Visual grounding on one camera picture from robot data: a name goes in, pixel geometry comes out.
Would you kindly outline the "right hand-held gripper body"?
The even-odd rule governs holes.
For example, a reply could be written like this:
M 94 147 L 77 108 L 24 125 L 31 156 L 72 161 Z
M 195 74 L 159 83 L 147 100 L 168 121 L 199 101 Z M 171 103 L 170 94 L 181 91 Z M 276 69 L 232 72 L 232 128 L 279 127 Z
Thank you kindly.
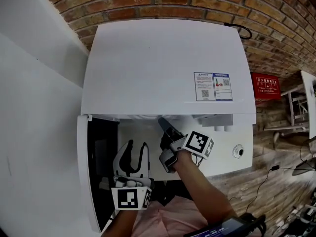
M 178 160 L 178 153 L 183 150 L 189 151 L 196 157 L 208 159 L 213 148 L 213 140 L 196 131 L 191 131 L 185 137 L 170 144 L 170 149 L 163 150 L 159 160 L 167 173 L 174 173 L 174 163 Z

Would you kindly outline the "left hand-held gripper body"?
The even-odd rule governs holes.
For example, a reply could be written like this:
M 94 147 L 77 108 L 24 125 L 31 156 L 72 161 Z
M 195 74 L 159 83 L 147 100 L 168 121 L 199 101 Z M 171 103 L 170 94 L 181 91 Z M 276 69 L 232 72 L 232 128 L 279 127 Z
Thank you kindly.
M 111 188 L 115 210 L 146 210 L 150 201 L 154 180 L 139 177 L 114 177 Z

